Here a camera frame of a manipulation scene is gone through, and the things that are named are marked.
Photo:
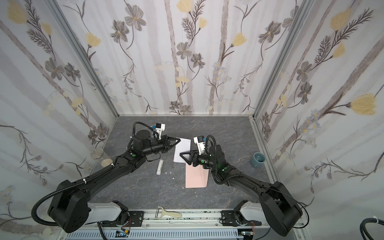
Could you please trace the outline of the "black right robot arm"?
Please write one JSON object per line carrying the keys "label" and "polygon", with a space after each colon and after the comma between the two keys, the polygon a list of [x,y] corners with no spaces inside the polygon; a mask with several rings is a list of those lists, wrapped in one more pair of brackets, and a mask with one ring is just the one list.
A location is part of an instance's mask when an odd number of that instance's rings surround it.
{"label": "black right robot arm", "polygon": [[308,213],[282,183],[272,184],[254,179],[229,164],[219,145],[210,147],[201,155],[198,150],[194,150],[182,152],[180,157],[190,166],[209,169],[218,185],[238,188],[251,197],[258,198],[267,223],[282,237],[296,228],[295,224],[303,213]]}

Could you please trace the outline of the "pink paper envelope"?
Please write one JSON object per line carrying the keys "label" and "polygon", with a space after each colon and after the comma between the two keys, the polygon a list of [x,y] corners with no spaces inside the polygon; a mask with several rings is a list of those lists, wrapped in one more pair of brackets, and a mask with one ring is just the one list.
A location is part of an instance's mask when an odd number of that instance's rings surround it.
{"label": "pink paper envelope", "polygon": [[204,169],[201,165],[193,167],[186,164],[186,181],[185,187],[191,188],[206,188],[208,185],[209,170]]}

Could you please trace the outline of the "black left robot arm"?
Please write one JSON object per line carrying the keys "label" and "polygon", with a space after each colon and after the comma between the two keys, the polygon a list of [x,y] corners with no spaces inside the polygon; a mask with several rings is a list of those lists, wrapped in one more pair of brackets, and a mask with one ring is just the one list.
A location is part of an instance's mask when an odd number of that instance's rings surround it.
{"label": "black left robot arm", "polygon": [[131,137],[127,151],[107,167],[75,182],[63,181],[57,190],[38,200],[31,210],[32,219],[41,225],[59,226],[72,233],[87,223],[91,215],[89,201],[119,178],[133,173],[152,154],[167,153],[179,138],[160,137],[157,132],[140,130]]}

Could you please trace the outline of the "white letter paper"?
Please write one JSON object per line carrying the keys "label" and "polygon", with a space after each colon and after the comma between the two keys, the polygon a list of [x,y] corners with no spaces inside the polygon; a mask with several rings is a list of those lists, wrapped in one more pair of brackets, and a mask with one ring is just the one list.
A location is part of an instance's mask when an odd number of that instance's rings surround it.
{"label": "white letter paper", "polygon": [[180,153],[189,152],[190,149],[191,149],[191,140],[181,138],[181,141],[178,144],[176,144],[176,147],[175,147],[174,163],[185,164],[186,161],[180,156]]}

